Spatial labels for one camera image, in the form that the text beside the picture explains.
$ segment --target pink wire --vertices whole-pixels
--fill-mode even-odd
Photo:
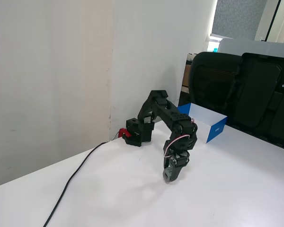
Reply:
[[[170,156],[171,156],[171,155],[170,155],[170,156],[166,156],[166,152],[167,152],[167,150],[169,149],[169,147],[170,147],[171,144],[173,144],[175,141],[177,141],[177,140],[179,140],[179,139],[181,139],[181,138],[187,137],[187,136],[189,136],[189,135],[183,135],[183,136],[179,136],[179,137],[175,138],[175,139],[167,146],[167,148],[165,149],[164,157],[170,157]]]

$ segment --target chair backrest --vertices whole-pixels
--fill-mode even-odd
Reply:
[[[195,56],[189,76],[192,103],[223,113],[240,60],[241,56],[216,52]]]

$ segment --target white wall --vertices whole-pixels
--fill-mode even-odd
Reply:
[[[284,39],[284,0],[281,1],[278,12],[275,16],[274,24],[269,33],[268,41],[269,42],[283,42]]]
[[[278,4],[279,0],[267,0],[267,3],[265,5],[259,27],[257,29],[257,34],[255,37],[256,41],[265,40],[269,26],[271,24],[271,21],[273,19],[276,6]]]
[[[0,184],[109,136],[112,0],[0,0]]]
[[[193,21],[190,53],[207,51],[216,5],[217,0],[194,1],[194,6],[191,8],[192,11],[190,13]]]
[[[114,10],[111,131],[136,117],[153,89],[178,104],[188,52],[202,51],[214,0],[118,0]]]

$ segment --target white surface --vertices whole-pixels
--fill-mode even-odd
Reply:
[[[178,105],[186,57],[204,50],[214,0],[118,0],[114,5],[110,138],[151,90]]]
[[[49,227],[284,227],[284,149],[225,127],[197,142],[179,178],[162,178],[170,131],[142,147],[100,147],[71,182]],[[0,186],[0,227],[42,226],[87,152]]]
[[[257,29],[257,34],[255,37],[255,40],[261,41],[265,40],[269,26],[271,24],[271,21],[273,19],[276,6],[278,4],[279,0],[267,0],[267,3],[265,5],[259,27]]]
[[[109,137],[111,0],[0,0],[0,184]]]
[[[242,56],[257,53],[284,58],[284,44],[241,39],[222,39],[218,52]]]

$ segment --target cardboard box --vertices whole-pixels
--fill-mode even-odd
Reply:
[[[197,137],[204,143],[208,143],[213,138],[223,132],[227,116],[215,111],[206,109],[193,103],[179,106],[178,110],[183,114],[188,114],[194,118],[198,126]]]
[[[185,87],[188,87],[189,73],[190,73],[190,65],[185,65],[184,76],[182,81],[182,85]]]

